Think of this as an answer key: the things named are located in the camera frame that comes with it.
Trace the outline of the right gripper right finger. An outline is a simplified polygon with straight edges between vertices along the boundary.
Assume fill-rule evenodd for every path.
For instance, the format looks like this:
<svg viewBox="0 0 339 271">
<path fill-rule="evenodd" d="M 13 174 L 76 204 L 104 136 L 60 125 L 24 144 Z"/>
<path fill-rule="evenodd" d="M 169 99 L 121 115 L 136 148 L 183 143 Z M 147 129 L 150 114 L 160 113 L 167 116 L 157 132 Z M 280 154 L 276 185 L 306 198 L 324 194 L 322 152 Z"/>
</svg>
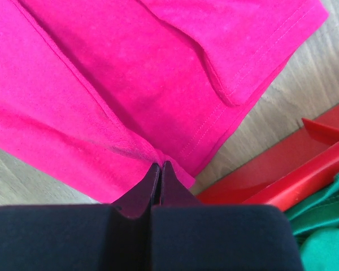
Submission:
<svg viewBox="0 0 339 271">
<path fill-rule="evenodd" d="M 155 189 L 156 206 L 200 206 L 202 203 L 178 180 L 170 161 L 163 164 Z"/>
</svg>

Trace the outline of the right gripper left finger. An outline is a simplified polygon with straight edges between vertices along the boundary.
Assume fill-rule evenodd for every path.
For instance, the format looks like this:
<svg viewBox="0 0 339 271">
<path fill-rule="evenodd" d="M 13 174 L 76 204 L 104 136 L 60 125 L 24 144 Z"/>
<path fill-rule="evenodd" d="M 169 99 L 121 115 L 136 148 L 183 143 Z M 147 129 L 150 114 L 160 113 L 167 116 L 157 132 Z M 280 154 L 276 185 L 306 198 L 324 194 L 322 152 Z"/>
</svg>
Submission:
<svg viewBox="0 0 339 271">
<path fill-rule="evenodd" d="M 161 167 L 154 163 L 144 178 L 127 193 L 111 205 L 128 219 L 142 217 L 148 209 L 158 201 L 157 195 L 161 188 Z"/>
</svg>

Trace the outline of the magenta t shirt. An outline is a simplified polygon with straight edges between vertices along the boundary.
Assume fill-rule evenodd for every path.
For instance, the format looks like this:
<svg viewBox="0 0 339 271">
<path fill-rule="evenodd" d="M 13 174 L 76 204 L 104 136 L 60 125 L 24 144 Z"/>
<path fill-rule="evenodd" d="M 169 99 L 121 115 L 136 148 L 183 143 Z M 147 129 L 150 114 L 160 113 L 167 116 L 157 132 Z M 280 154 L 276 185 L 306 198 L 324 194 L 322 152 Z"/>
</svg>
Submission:
<svg viewBox="0 0 339 271">
<path fill-rule="evenodd" d="M 111 203 L 185 187 L 327 19 L 320 1 L 0 1 L 0 148 Z"/>
</svg>

